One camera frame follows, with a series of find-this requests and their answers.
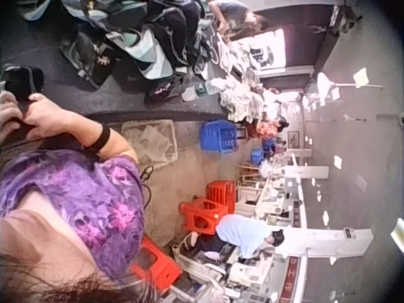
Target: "purple floral shirt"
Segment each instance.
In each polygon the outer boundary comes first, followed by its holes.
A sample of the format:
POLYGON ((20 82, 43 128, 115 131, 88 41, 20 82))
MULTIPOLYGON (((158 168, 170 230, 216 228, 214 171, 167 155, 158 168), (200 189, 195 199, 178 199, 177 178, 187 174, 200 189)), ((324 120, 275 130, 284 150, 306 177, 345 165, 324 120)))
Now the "purple floral shirt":
POLYGON ((127 156, 91 161, 73 150, 24 153, 0 173, 0 215, 16 209, 29 190, 46 195, 111 278, 125 274, 144 229, 138 168, 127 156))

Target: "electrical cable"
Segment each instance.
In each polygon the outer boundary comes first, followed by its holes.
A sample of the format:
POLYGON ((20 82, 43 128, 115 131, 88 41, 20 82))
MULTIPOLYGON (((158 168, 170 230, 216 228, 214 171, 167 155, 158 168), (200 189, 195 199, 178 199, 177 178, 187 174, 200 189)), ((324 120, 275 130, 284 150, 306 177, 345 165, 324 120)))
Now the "electrical cable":
POLYGON ((142 173, 140 174, 140 182, 141 185, 148 191, 149 197, 147 199, 147 202, 145 203, 145 206, 143 209, 146 209, 147 206, 150 204, 150 201, 152 200, 152 189, 146 185, 144 182, 149 181, 150 177, 152 176, 154 172, 154 166, 147 166, 142 173))

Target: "black wristband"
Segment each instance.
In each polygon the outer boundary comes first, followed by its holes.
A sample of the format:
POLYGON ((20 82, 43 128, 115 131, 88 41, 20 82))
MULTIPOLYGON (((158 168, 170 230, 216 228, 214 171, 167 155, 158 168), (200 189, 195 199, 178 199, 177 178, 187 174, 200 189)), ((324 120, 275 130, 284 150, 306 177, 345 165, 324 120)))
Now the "black wristband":
POLYGON ((111 136, 111 128, 109 128, 105 124, 102 124, 102 132, 100 137, 96 142, 94 142, 94 144, 87 147, 86 150, 93 153, 98 153, 107 144, 110 136, 111 136))

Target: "red plastic stool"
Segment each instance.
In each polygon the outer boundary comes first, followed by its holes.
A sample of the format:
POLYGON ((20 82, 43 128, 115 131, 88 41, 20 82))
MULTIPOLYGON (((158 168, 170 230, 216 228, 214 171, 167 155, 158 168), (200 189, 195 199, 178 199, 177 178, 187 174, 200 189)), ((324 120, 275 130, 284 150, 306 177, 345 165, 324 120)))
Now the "red plastic stool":
POLYGON ((182 272, 181 267, 147 236, 143 237, 141 250, 131 269, 141 279, 151 278, 161 294, 169 289, 182 272))
POLYGON ((227 206, 205 198, 183 202, 179 205, 179 209, 185 216, 185 224, 182 226, 185 230, 206 235, 214 235, 216 225, 229 212, 227 206))
POLYGON ((235 182, 215 181, 206 186, 206 197, 229 208, 229 213, 235 211, 235 182))

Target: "white basket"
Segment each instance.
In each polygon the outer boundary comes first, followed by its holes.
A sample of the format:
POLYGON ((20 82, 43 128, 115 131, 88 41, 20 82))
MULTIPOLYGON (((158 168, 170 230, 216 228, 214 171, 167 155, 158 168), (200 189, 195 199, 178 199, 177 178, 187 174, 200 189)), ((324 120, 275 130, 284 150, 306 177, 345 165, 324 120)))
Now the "white basket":
POLYGON ((139 166, 166 166, 178 159, 178 146, 172 120, 126 122, 122 135, 138 154, 139 166))

